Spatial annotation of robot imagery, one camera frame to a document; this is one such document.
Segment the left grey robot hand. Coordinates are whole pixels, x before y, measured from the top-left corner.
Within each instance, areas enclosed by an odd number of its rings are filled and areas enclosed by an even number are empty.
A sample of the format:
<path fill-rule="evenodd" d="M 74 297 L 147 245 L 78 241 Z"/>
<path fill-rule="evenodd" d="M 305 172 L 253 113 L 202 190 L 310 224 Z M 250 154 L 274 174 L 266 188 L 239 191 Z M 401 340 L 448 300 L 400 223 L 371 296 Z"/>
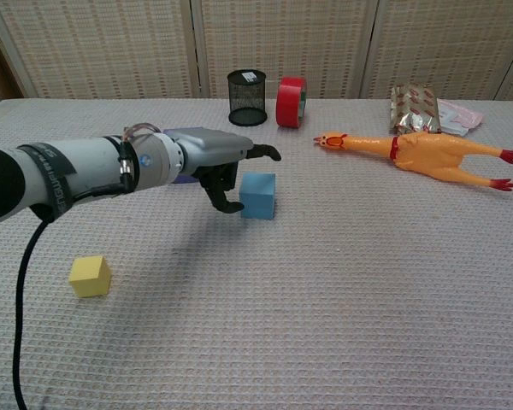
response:
<path fill-rule="evenodd" d="M 253 143 L 248 137 L 231 132 L 193 127 L 173 129 L 168 135 L 183 152 L 180 173 L 197 179 L 213 207 L 224 214 L 244 209 L 241 202 L 230 202 L 226 197 L 235 186 L 240 161 L 260 157 L 281 160 L 275 147 Z"/>

